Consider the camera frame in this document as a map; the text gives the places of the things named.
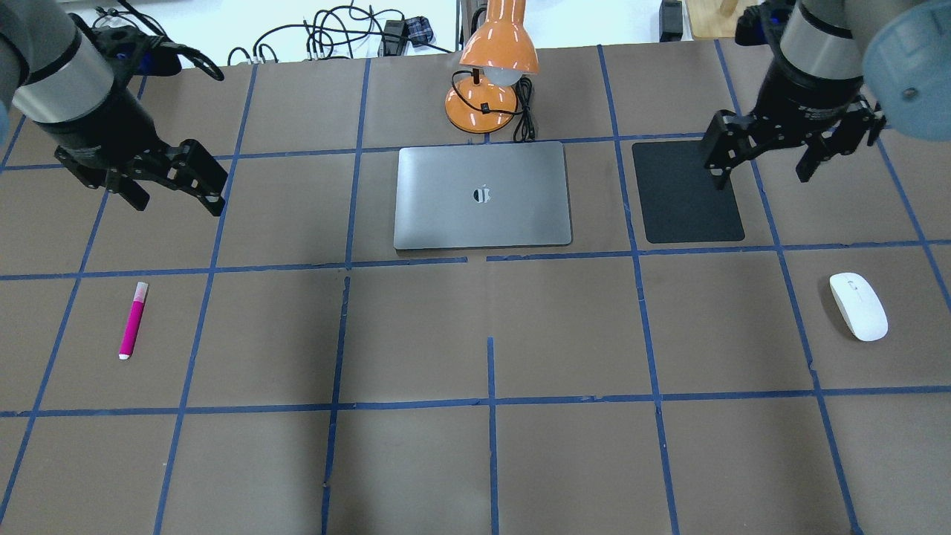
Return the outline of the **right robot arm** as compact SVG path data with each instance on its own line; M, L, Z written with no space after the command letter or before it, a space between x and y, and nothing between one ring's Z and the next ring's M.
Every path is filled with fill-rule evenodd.
M734 40L767 45L772 59L752 111L717 111L704 133L716 189L771 150L804 148L795 173L806 183L887 126L950 137L947 1L764 1L744 10Z

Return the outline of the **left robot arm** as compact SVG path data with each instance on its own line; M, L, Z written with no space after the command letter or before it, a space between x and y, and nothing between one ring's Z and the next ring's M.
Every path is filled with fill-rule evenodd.
M142 211L152 181L223 213L228 174L194 139L160 139L129 90L133 76L174 76L187 58L214 80L203 52L132 26L94 28L54 1L2 3L2 108L16 108L56 142L55 159L82 185Z

